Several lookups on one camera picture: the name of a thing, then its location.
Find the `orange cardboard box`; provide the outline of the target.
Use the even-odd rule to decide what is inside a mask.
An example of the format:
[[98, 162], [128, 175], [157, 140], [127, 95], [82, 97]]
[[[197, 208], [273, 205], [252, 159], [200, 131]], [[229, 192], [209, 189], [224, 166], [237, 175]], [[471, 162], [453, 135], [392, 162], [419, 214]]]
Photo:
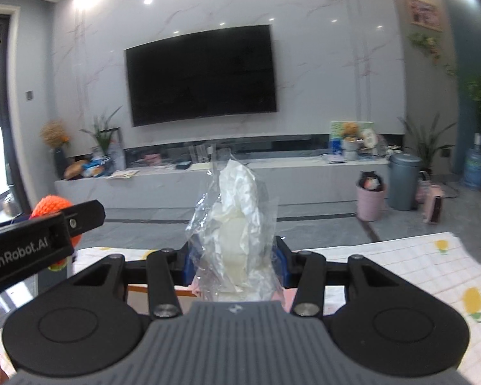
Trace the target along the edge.
[[[174, 286], [174, 295], [177, 298], [185, 315], [189, 312], [193, 303], [200, 300], [190, 287]], [[149, 297], [156, 294], [158, 298], [161, 294], [167, 294], [168, 287], [166, 284], [149, 286], [147, 284], [129, 284], [127, 287], [127, 304], [140, 315], [150, 315]]]

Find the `clear plastic item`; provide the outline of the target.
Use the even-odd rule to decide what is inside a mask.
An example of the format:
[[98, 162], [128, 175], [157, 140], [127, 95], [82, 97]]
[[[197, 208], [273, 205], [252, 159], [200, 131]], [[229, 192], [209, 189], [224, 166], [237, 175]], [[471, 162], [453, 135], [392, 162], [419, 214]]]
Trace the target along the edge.
[[213, 303], [284, 303], [274, 252], [278, 199], [229, 150], [213, 155], [207, 175], [186, 227], [194, 293]]

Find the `pink waste bin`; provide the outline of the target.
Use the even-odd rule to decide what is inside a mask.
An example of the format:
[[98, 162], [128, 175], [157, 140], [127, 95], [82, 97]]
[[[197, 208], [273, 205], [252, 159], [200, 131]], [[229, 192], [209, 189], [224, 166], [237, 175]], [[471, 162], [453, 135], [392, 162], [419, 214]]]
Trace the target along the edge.
[[383, 178], [374, 171], [363, 171], [356, 184], [357, 217], [363, 222], [373, 222], [380, 218], [386, 196]]

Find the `dried flower vase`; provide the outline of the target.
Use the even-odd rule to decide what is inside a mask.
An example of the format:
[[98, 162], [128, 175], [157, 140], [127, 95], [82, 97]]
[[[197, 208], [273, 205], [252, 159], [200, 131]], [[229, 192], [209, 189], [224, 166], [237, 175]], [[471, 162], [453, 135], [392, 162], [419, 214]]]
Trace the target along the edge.
[[46, 146], [52, 150], [56, 174], [58, 178], [63, 179], [69, 166], [64, 147], [70, 142], [63, 122], [58, 120], [47, 122], [40, 130], [40, 137]]

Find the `checked lemon tablecloth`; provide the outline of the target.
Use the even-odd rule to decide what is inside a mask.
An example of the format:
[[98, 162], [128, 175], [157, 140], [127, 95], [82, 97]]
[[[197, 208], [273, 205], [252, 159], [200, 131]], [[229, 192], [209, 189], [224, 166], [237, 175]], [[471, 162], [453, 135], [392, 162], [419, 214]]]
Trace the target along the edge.
[[323, 315], [277, 302], [194, 303], [137, 315], [103, 286], [73, 282], [106, 330], [72, 384], [461, 384], [462, 316], [364, 255], [326, 259]]

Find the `teddy bear decoration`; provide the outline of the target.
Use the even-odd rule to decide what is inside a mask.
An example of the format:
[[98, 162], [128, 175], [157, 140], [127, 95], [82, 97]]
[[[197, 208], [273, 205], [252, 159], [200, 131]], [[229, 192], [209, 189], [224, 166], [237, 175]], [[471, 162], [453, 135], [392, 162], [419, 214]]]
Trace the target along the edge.
[[346, 162], [377, 157], [378, 134], [373, 122], [332, 121], [330, 123], [330, 153]]

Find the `grey trash can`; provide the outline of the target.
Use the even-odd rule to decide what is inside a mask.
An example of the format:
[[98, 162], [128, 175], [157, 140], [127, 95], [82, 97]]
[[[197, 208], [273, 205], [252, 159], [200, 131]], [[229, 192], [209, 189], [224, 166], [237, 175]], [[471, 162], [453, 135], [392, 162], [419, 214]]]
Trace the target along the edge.
[[420, 157], [408, 153], [397, 153], [389, 157], [388, 167], [387, 203], [392, 209], [410, 211], [415, 203], [421, 168]]

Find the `green plant in vase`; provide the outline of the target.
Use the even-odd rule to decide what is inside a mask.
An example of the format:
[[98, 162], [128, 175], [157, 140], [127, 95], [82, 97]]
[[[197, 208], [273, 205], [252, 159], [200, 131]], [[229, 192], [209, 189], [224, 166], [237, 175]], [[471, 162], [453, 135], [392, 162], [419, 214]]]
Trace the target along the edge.
[[126, 167], [121, 128], [112, 125], [113, 118], [120, 109], [121, 107], [118, 107], [110, 114], [95, 116], [91, 130], [80, 130], [92, 137], [95, 146], [92, 148], [91, 157], [101, 163], [106, 175], [112, 175], [116, 170]]

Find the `potted green plant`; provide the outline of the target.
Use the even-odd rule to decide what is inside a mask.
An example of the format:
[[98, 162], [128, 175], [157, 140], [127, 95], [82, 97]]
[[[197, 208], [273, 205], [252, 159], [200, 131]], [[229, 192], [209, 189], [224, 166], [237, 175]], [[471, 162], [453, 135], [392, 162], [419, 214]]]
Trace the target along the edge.
[[452, 143], [441, 142], [441, 137], [448, 131], [453, 129], [457, 122], [448, 124], [441, 130], [437, 129], [440, 121], [440, 113], [436, 113], [429, 130], [424, 125], [415, 125], [411, 118], [400, 117], [399, 120], [404, 126], [405, 133], [412, 138], [413, 146], [410, 148], [414, 154], [421, 160], [421, 170], [433, 175], [433, 164], [435, 157], [442, 151], [451, 151], [454, 147]]

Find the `blue water bottle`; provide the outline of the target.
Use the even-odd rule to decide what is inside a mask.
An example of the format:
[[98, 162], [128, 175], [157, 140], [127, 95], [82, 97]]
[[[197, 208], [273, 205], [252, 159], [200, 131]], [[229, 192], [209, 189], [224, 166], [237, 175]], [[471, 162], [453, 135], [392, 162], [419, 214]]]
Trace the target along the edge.
[[481, 134], [475, 133], [474, 145], [466, 154], [462, 183], [471, 190], [481, 189]]

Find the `black wall television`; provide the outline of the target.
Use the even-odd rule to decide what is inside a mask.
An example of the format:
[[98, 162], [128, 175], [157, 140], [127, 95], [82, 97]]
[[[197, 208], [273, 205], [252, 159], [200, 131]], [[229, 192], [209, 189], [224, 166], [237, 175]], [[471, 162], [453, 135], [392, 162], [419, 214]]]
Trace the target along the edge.
[[278, 109], [267, 25], [190, 33], [125, 54], [135, 127]]

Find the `framed wall picture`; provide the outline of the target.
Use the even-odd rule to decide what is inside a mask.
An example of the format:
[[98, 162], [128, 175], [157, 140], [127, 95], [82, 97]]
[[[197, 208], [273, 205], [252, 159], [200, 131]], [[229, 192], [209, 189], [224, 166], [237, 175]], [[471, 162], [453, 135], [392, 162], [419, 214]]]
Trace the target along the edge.
[[438, 32], [443, 31], [441, 13], [434, 4], [422, 0], [406, 0], [409, 22]]

